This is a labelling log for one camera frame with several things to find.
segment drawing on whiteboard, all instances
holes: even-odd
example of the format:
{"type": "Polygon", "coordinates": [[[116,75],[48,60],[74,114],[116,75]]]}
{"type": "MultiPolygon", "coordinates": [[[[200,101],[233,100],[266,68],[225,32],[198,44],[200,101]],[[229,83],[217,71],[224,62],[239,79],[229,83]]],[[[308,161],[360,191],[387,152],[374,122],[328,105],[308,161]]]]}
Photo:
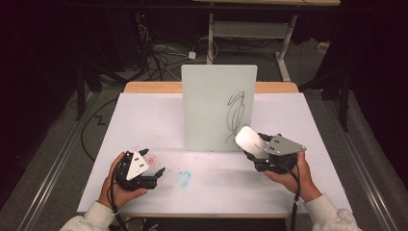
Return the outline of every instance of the drawing on whiteboard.
{"type": "Polygon", "coordinates": [[[186,187],[191,180],[191,174],[188,171],[179,172],[176,177],[176,182],[180,187],[186,187]]]}
{"type": "Polygon", "coordinates": [[[235,137],[240,128],[243,112],[245,111],[245,105],[243,104],[244,98],[245,92],[241,91],[236,96],[231,95],[228,100],[229,110],[227,115],[227,127],[228,130],[231,131],[231,135],[227,137],[225,142],[228,142],[231,137],[235,137]]]}

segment dark background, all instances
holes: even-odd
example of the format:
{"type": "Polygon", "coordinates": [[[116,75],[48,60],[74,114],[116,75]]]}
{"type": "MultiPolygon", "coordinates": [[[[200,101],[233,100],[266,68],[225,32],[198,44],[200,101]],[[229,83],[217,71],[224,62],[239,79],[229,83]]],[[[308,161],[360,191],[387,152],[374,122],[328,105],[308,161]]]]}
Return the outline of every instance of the dark background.
{"type": "MultiPolygon", "coordinates": [[[[100,3],[101,0],[88,2],[100,3]]],[[[161,4],[166,1],[133,1],[161,4]]],[[[88,12],[61,8],[54,1],[1,1],[1,199],[4,204],[30,163],[48,126],[64,108],[76,88],[80,63],[92,60],[110,71],[121,71],[143,62],[138,53],[139,37],[131,12],[88,12]]],[[[172,4],[191,3],[190,0],[172,4]]],[[[339,69],[335,77],[349,73],[362,112],[384,153],[408,185],[408,158],[404,143],[406,81],[408,73],[405,42],[408,39],[403,1],[342,1],[344,7],[379,6],[368,15],[300,15],[293,41],[310,38],[332,41],[317,78],[339,69]]],[[[153,33],[194,45],[206,35],[205,13],[143,13],[153,33]]],[[[219,15],[219,18],[270,20],[254,14],[219,15]]],[[[273,19],[286,20],[279,15],[273,19]]],[[[97,73],[86,72],[96,76],[97,73]]],[[[336,78],[318,86],[328,88],[336,78]]]]}

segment hand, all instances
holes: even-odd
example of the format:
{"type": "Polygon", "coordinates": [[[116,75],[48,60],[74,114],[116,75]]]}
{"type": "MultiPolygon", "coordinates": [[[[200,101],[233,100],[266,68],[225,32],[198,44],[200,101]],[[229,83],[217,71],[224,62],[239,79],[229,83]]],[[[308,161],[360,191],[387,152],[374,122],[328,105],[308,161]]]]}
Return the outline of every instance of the hand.
{"type": "MultiPolygon", "coordinates": [[[[304,152],[297,153],[297,165],[300,174],[297,172],[297,167],[293,168],[293,173],[300,176],[300,197],[307,202],[321,196],[321,192],[315,186],[315,183],[313,183],[310,168],[306,162],[304,152]]],[[[289,173],[278,174],[276,172],[266,170],[265,175],[269,177],[270,180],[284,185],[290,192],[296,193],[297,183],[289,173]]]]}
{"type": "MultiPolygon", "coordinates": [[[[108,190],[109,187],[111,186],[111,178],[113,177],[114,168],[116,164],[119,163],[119,161],[124,157],[124,155],[125,155],[124,152],[120,153],[120,155],[112,163],[111,169],[109,170],[109,175],[108,177],[105,178],[105,181],[103,182],[101,194],[99,195],[99,199],[97,200],[97,202],[99,202],[100,204],[103,204],[111,209],[112,205],[108,200],[108,190]]],[[[114,184],[114,199],[117,209],[123,207],[123,205],[125,205],[128,201],[138,198],[146,193],[147,189],[137,189],[133,192],[129,192],[123,190],[118,184],[114,184]]]]}

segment white sleeve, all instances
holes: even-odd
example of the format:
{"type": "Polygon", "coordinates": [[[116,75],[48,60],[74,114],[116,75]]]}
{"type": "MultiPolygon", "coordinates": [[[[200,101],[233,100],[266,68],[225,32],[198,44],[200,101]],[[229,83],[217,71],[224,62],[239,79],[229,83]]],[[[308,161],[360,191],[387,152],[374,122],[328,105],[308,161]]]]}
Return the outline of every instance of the white sleeve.
{"type": "Polygon", "coordinates": [[[361,230],[354,216],[347,209],[337,209],[326,194],[304,203],[304,206],[312,219],[314,231],[361,230]]]}
{"type": "Polygon", "coordinates": [[[109,231],[109,225],[114,219],[112,209],[95,201],[84,216],[77,216],[70,219],[61,230],[109,231]]]}

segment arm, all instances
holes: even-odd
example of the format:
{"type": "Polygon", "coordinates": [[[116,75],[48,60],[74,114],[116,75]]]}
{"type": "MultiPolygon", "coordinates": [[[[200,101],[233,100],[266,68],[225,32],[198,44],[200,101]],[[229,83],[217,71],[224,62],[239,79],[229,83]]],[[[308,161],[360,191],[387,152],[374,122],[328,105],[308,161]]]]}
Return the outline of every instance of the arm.
{"type": "MultiPolygon", "coordinates": [[[[116,164],[123,158],[124,153],[114,160],[111,165],[108,177],[102,185],[101,194],[97,201],[93,202],[84,216],[77,216],[69,220],[61,230],[107,230],[114,221],[112,205],[108,198],[108,191],[111,186],[111,178],[116,164]]],[[[133,192],[123,190],[118,184],[114,184],[114,198],[117,209],[120,209],[128,201],[138,198],[147,193],[147,189],[137,189],[133,192]]]]}
{"type": "MultiPolygon", "coordinates": [[[[297,165],[299,172],[296,167],[293,172],[300,176],[300,197],[305,201],[304,206],[312,219],[313,230],[360,230],[348,210],[337,209],[326,194],[321,194],[312,180],[304,152],[297,153],[297,165]]],[[[297,184],[290,174],[265,171],[265,175],[284,185],[290,192],[296,192],[297,184]]]]}

